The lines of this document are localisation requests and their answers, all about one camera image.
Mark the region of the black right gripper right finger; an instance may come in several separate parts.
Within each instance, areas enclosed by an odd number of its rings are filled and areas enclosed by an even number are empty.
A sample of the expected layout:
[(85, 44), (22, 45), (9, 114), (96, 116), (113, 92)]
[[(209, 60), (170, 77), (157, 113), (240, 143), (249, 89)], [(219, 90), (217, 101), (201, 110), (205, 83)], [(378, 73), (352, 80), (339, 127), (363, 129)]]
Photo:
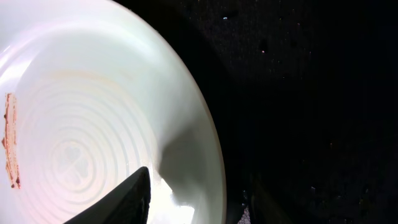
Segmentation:
[(243, 215), (239, 219), (238, 224), (251, 224), (250, 214), (249, 214), (249, 207), (246, 207), (243, 210)]

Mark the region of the light blue plate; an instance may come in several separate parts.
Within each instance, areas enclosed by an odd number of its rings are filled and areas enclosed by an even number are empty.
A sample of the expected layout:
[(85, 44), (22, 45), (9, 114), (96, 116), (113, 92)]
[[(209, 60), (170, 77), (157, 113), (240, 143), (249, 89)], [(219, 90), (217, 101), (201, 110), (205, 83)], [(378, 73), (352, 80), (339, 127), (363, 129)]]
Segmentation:
[(1, 222), (67, 222), (143, 166), (149, 223), (225, 222), (216, 128), (173, 48), (113, 1), (2, 1)]

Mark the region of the black round tray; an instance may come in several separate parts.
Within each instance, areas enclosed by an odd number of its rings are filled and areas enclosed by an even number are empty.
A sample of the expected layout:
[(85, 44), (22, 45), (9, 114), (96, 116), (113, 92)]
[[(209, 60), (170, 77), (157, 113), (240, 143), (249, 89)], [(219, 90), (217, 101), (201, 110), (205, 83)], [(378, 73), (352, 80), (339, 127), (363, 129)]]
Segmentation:
[(396, 1), (123, 1), (197, 82), (228, 223), (397, 222)]

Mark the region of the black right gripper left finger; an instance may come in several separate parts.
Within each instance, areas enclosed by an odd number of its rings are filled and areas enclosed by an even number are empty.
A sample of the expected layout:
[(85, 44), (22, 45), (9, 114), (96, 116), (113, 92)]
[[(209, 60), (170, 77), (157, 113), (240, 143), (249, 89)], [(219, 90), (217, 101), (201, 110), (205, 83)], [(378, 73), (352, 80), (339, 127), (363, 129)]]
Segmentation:
[(149, 170), (143, 166), (65, 224), (146, 224), (150, 199)]

